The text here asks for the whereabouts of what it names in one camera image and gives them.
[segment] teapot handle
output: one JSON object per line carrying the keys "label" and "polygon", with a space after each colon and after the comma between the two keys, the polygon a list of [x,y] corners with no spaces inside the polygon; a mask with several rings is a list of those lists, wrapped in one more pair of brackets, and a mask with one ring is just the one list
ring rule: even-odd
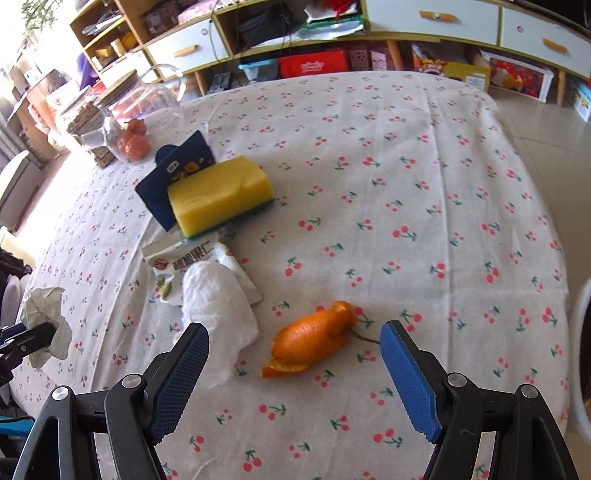
{"label": "teapot handle", "polygon": [[168,63],[158,63],[157,65],[154,65],[153,67],[150,67],[148,70],[146,70],[142,75],[139,76],[139,78],[143,80],[147,74],[153,72],[157,68],[170,69],[174,72],[174,75],[176,78],[178,78],[179,82],[177,101],[180,102],[185,92],[187,91],[187,82],[184,79],[183,72],[181,72],[178,68],[174,67],[173,65],[169,65]]}

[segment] glass teapot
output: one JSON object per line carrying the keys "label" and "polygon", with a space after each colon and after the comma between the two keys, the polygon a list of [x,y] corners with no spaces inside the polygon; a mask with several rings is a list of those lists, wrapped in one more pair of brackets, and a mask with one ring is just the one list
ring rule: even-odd
{"label": "glass teapot", "polygon": [[[174,72],[180,82],[178,96],[164,85],[142,80],[157,68]],[[172,65],[155,65],[141,76],[137,70],[127,73],[95,100],[95,106],[105,120],[97,131],[80,136],[82,147],[91,150],[105,146],[124,162],[142,163],[153,149],[150,143],[152,129],[161,132],[183,123],[180,101],[186,89],[182,72]]]}

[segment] sponge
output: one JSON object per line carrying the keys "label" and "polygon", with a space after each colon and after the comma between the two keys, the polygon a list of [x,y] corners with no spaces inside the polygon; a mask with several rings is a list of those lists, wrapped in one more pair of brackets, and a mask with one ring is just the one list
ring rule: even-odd
{"label": "sponge", "polygon": [[187,238],[273,198],[267,175],[244,156],[215,164],[168,187],[170,206]]}

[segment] crumpled white tissue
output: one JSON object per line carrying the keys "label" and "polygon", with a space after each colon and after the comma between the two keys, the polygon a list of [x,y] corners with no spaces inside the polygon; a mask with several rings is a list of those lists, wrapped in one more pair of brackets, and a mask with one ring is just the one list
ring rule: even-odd
{"label": "crumpled white tissue", "polygon": [[41,368],[52,356],[60,360],[65,360],[68,357],[68,349],[72,342],[72,329],[61,315],[62,293],[64,293],[63,288],[34,288],[24,297],[20,319],[28,329],[43,322],[50,322],[56,327],[56,334],[53,336],[49,348],[29,355],[29,361],[33,368]]}
{"label": "crumpled white tissue", "polygon": [[198,385],[228,381],[240,350],[254,342],[258,324],[236,275],[213,261],[198,262],[183,279],[183,326],[201,323],[209,334],[209,356]]}

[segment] dark blue card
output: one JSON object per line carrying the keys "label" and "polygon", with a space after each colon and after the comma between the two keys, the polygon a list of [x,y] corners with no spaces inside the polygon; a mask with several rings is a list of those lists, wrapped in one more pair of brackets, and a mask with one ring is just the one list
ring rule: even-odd
{"label": "dark blue card", "polygon": [[179,147],[160,148],[156,153],[156,168],[137,184],[135,191],[162,228],[169,231],[177,220],[168,201],[168,186],[215,162],[202,133],[197,131]]}

